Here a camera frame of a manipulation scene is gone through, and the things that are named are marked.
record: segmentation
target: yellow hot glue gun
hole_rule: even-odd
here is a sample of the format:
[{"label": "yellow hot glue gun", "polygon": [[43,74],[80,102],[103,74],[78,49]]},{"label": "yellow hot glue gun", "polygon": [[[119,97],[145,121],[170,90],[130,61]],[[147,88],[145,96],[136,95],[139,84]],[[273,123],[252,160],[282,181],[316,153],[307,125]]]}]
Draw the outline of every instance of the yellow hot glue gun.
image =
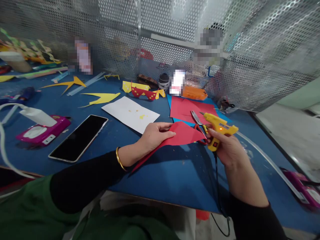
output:
[{"label": "yellow hot glue gun", "polygon": [[[239,128],[237,128],[235,125],[233,125],[232,127],[227,125],[227,121],[213,115],[210,113],[203,113],[200,112],[204,118],[212,124],[213,128],[215,131],[221,133],[221,134],[230,134],[233,135],[235,134]],[[216,138],[213,138],[213,140],[211,141],[211,143],[208,144],[208,148],[210,151],[215,152],[218,149],[220,141]]]}]

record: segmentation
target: metal mesh panel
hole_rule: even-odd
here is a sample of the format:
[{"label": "metal mesh panel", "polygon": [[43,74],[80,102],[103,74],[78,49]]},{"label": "metal mesh panel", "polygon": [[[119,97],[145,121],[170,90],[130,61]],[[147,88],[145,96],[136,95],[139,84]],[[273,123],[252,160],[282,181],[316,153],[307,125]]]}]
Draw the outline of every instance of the metal mesh panel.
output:
[{"label": "metal mesh panel", "polygon": [[44,41],[64,61],[67,44],[82,37],[91,43],[95,67],[133,79],[138,71],[137,16],[135,1],[13,0],[1,3],[0,26],[27,45]]},{"label": "metal mesh panel", "polygon": [[[62,60],[71,38],[83,37],[95,49],[96,67],[129,79],[137,73],[158,79],[170,70],[157,68],[159,63],[184,65],[189,85],[261,111],[320,76],[319,5],[319,0],[13,0],[2,2],[0,26],[27,44],[43,40]],[[190,45],[204,28],[222,29],[223,50],[230,54],[211,67],[213,77],[208,66],[192,64],[192,47],[152,38],[153,33]],[[137,61],[140,47],[154,61]]]},{"label": "metal mesh panel", "polygon": [[[188,85],[209,97],[227,95],[245,110],[262,111],[320,76],[318,0],[142,0],[142,27],[191,42],[199,29],[223,29],[230,56],[211,68],[214,77],[203,66],[179,66],[187,69]],[[192,59],[177,46],[151,41],[141,46],[157,61]]]}]

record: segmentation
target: green jacket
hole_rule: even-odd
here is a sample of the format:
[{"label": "green jacket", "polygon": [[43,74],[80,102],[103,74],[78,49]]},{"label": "green jacket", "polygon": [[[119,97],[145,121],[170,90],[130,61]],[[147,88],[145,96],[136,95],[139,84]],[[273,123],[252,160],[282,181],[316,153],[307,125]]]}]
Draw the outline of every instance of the green jacket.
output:
[{"label": "green jacket", "polygon": [[[52,176],[29,182],[0,203],[0,239],[62,239],[80,212],[65,214],[52,202]],[[157,208],[127,205],[104,212],[97,206],[78,225],[75,239],[178,239]]]}]

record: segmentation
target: gold bangle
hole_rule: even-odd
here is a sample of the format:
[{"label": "gold bangle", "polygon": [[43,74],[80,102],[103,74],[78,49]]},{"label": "gold bangle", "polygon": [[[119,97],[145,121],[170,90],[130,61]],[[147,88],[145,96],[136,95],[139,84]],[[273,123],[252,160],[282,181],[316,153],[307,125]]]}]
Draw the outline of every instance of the gold bangle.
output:
[{"label": "gold bangle", "polygon": [[121,162],[120,162],[119,155],[118,155],[118,149],[119,149],[119,147],[117,147],[117,149],[116,149],[116,155],[117,155],[118,163],[120,164],[120,166],[122,167],[122,169],[123,169],[125,172],[127,172],[127,170],[122,166],[122,164],[121,164]]}]

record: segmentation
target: blue tabletop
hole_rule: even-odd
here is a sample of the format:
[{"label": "blue tabletop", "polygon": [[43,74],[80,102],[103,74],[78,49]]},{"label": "blue tabletop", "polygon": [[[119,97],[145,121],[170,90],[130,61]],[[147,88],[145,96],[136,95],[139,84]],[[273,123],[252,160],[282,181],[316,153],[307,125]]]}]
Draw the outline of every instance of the blue tabletop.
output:
[{"label": "blue tabletop", "polygon": [[[55,76],[57,74],[30,80],[13,79],[0,83],[0,95],[1,97],[6,94],[14,95],[20,89],[28,86],[34,86],[37,90],[40,87],[52,84],[50,79]],[[92,77],[88,75],[79,76],[83,82]],[[62,81],[72,80],[72,76],[67,76]],[[120,79],[120,81],[115,78],[109,78],[108,81],[102,79],[83,89],[80,93],[120,92],[120,96],[113,101],[127,96],[141,106],[159,113],[160,117],[157,121],[172,122],[172,119],[169,118],[170,110],[166,98],[160,96],[158,100],[153,102],[143,97],[141,99],[134,98],[131,93],[123,92],[122,80],[125,79]],[[15,136],[32,126],[33,122],[21,116],[18,111],[4,126],[8,158],[18,169],[40,175],[50,175],[70,166],[69,163],[49,159],[48,154],[90,114],[107,117],[109,121],[79,162],[113,151],[118,146],[132,144],[141,136],[138,132],[103,111],[101,107],[104,104],[78,108],[96,100],[97,97],[80,94],[74,96],[64,94],[61,96],[65,88],[66,86],[44,88],[27,103],[28,106],[42,109],[47,114],[72,117],[72,123],[67,128],[69,131],[62,133],[49,146],[38,150],[27,150],[20,146],[21,144]],[[0,118],[3,119],[8,111],[9,109],[2,110]],[[237,110],[229,114],[228,117],[232,120],[232,124],[239,127],[241,133],[259,145],[278,166],[294,170],[247,112]],[[252,146],[246,144],[248,145],[247,149],[253,152],[252,165],[261,179],[267,197],[281,224],[285,227],[317,233],[320,226],[320,216],[304,209],[269,163]],[[218,164],[218,171],[221,191],[226,192],[228,189],[227,180],[221,163]],[[208,151],[207,147],[198,143],[183,146],[164,146],[138,171],[132,175],[127,174],[120,182],[109,189],[171,204],[218,212],[215,201],[216,182],[214,172],[213,154]]]}]

